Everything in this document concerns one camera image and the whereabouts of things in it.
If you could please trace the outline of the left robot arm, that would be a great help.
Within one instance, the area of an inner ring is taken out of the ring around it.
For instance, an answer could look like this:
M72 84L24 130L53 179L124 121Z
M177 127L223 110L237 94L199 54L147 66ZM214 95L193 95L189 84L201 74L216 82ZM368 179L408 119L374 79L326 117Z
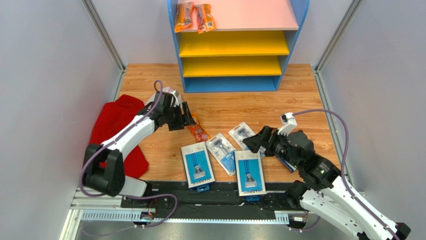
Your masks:
M152 101L116 135L101 144L92 143L86 147L80 188L95 190L99 197L143 197L148 184L137 177L127 176L124 163L142 140L164 125L169 131L195 125L187 102L177 90L157 91Z

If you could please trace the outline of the orange BIC razor bag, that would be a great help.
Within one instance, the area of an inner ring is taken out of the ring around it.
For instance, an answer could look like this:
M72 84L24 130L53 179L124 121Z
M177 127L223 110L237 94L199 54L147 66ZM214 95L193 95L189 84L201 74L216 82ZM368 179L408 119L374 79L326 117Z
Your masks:
M195 121L195 125L190 125L188 128L191 134L194 136L196 142L200 143L209 140L211 137L201 125L199 116L196 113L192 113L191 116Z

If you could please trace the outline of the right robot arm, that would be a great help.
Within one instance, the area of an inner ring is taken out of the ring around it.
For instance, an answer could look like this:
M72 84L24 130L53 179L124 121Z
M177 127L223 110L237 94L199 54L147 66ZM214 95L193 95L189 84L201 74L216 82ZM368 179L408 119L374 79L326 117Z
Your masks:
M368 203L341 175L330 160L317 154L314 143L299 130L281 135L264 126L243 143L254 153L265 149L293 165L302 181L296 180L285 192L291 208L303 208L318 215L354 240L405 240L411 228L395 222Z

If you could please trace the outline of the narrow orange razor pack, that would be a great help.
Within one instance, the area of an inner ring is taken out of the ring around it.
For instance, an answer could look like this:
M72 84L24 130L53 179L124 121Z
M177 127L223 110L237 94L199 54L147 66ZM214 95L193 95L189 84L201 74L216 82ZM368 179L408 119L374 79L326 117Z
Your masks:
M210 4L196 4L195 6L197 15L197 33L203 34L217 29L217 24L212 16L212 7Z

